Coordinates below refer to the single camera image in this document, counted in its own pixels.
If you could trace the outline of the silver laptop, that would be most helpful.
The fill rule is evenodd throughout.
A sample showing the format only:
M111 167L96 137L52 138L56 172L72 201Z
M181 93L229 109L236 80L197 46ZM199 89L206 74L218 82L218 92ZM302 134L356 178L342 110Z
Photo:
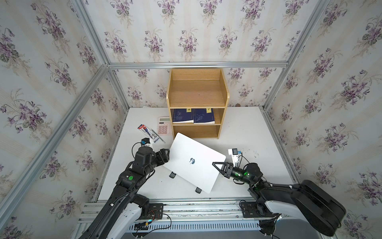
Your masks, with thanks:
M212 163L226 160L224 154L181 133L175 136L169 158L164 167L206 193L212 191L219 175Z

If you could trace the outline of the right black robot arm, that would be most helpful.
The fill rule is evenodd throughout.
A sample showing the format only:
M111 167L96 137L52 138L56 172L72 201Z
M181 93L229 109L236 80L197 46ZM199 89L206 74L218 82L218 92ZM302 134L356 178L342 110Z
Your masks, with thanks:
M236 179L249 186L260 215L267 212L284 214L308 222L322 235L333 237L346 214L344 206L310 180L299 184L274 184L263 178L258 164L244 168L231 162L213 162L224 177Z

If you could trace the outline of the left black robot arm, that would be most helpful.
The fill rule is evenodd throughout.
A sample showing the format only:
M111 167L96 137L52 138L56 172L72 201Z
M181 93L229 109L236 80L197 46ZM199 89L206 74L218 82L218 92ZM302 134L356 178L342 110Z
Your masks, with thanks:
M135 158L119 175L111 196L81 239L120 239L141 212L148 212L149 199L138 194L139 189L154 174L155 168L170 161L170 150L154 152L142 146Z

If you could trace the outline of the pink calculator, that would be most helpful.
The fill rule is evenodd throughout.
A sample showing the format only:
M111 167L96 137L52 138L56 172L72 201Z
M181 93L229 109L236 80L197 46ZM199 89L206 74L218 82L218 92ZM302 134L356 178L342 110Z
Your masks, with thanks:
M172 135L172 126L169 116L158 118L158 131L159 136Z

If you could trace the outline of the dark blue book left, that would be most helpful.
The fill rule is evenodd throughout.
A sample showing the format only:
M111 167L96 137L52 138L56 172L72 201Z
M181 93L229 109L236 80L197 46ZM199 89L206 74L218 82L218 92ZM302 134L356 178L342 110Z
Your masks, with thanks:
M193 123L194 110L193 109L174 109L173 123Z

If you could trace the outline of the dark blue book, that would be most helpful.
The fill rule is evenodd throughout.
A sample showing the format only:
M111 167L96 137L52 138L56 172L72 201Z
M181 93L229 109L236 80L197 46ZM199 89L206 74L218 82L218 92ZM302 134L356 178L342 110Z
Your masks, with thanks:
M193 109L174 109L173 123L193 123L194 110Z
M196 124L214 124L215 118L212 108L194 109L194 123Z

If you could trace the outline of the dark blue book right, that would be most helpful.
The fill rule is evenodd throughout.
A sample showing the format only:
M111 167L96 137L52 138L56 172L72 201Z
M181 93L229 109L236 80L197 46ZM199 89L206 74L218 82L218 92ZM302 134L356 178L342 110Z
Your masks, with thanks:
M196 124L214 124L215 118L212 108L194 109L194 123Z

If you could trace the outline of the wooden shelf unit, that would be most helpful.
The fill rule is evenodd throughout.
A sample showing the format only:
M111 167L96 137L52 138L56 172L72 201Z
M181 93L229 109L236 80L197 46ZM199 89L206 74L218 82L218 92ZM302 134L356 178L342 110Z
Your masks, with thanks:
M190 138L220 137L230 93L221 68L172 68L166 94L173 137L181 133ZM215 123L173 123L175 109L205 109L214 114Z

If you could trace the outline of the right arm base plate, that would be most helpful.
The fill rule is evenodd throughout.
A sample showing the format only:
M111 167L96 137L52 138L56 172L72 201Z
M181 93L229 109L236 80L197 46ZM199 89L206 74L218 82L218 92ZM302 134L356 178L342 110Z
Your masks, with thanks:
M269 211L265 205L258 204L254 201L247 202L241 200L239 207L244 218L274 218L278 215Z

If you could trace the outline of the aluminium mounting rail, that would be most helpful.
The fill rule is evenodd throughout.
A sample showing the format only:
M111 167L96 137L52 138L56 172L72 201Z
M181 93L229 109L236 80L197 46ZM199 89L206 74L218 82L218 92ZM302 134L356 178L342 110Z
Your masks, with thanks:
M151 199L150 204L163 204L163 213L173 221L227 221L244 220L240 201L251 202L244 198L202 198L202 199Z

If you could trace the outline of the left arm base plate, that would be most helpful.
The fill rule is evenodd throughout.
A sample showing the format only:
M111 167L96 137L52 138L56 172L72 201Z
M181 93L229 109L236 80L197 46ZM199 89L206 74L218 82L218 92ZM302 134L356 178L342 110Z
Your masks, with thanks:
M163 203L149 203L139 206L140 217L138 220L161 220L163 218Z

